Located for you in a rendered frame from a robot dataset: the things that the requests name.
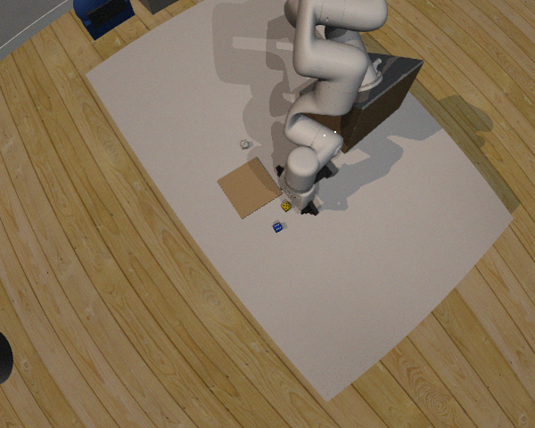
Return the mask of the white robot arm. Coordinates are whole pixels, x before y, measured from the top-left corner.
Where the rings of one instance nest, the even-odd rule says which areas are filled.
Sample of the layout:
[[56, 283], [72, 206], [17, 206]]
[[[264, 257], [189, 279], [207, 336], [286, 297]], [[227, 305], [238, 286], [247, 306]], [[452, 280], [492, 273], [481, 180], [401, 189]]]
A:
[[[318, 78], [316, 90], [293, 102], [284, 123], [284, 136], [298, 145], [287, 156], [284, 182], [291, 191], [306, 193], [322, 178], [339, 172], [331, 159], [342, 149], [343, 138], [303, 112], [342, 116], [358, 92], [383, 80], [377, 70], [382, 61], [370, 62], [359, 32], [382, 27], [388, 6], [386, 0], [287, 0], [284, 14], [296, 27], [292, 52], [296, 73]], [[325, 26], [325, 39], [316, 36], [317, 25]]]

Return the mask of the tan mat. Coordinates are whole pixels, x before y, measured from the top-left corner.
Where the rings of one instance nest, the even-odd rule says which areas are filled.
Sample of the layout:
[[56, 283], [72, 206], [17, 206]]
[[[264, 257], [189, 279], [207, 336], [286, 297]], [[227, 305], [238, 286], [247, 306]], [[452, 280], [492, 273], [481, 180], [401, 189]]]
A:
[[241, 219], [282, 194], [258, 158], [220, 178], [218, 183]]

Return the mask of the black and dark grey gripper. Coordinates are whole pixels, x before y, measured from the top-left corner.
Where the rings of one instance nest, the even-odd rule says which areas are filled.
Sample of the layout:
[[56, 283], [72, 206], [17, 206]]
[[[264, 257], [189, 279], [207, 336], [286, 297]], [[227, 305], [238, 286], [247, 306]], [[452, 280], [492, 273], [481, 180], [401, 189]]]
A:
[[[280, 165], [276, 167], [276, 171], [278, 172], [277, 175], [279, 176], [278, 184], [280, 186], [280, 189], [284, 191], [284, 193], [289, 197], [289, 199], [293, 202], [293, 204], [301, 210], [300, 214], [313, 214], [317, 215], [319, 212], [313, 203], [315, 199], [315, 186], [313, 185], [312, 188], [307, 191], [306, 193], [295, 193], [291, 191], [284, 182], [284, 174], [285, 169], [282, 168]], [[280, 176], [281, 175], [281, 176]], [[308, 205], [308, 206], [307, 206]]]

